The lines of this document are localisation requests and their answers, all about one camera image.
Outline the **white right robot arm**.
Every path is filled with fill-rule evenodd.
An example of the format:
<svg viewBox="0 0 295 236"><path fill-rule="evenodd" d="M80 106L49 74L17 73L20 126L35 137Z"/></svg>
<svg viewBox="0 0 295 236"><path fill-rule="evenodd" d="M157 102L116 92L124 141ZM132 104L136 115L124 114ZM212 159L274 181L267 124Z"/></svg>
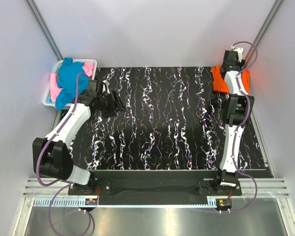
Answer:
<svg viewBox="0 0 295 236"><path fill-rule="evenodd" d="M244 88L241 74L245 61L243 48L232 47L224 53L220 69L221 77L229 90L225 115L225 144L218 179L213 182L215 193L224 195L240 190L238 155L245 123L250 117L254 97Z"/></svg>

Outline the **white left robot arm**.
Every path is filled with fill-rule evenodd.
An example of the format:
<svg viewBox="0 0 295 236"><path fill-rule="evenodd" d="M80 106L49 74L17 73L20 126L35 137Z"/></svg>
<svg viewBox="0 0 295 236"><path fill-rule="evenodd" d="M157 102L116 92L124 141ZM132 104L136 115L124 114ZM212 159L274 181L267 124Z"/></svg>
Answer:
<svg viewBox="0 0 295 236"><path fill-rule="evenodd" d="M73 163L70 146L73 138L99 111L102 118L111 118L118 112L126 111L119 94L109 88L108 81L91 80L87 89L74 98L68 112L60 123L44 138L36 138L32 143L33 169L42 186L42 177L51 177L79 187L86 195L96 190L95 175Z"/></svg>

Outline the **orange t shirt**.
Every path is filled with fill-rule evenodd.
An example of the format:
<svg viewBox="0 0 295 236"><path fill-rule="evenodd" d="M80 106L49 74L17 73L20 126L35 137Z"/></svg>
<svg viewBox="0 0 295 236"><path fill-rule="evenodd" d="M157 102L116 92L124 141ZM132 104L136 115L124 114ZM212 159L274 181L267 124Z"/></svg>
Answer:
<svg viewBox="0 0 295 236"><path fill-rule="evenodd" d="M217 92L229 93L229 89L220 73L220 65L212 67L212 75L213 75L213 90ZM244 86L245 91L249 94L249 76L250 71L246 70L241 74L241 80Z"/></svg>

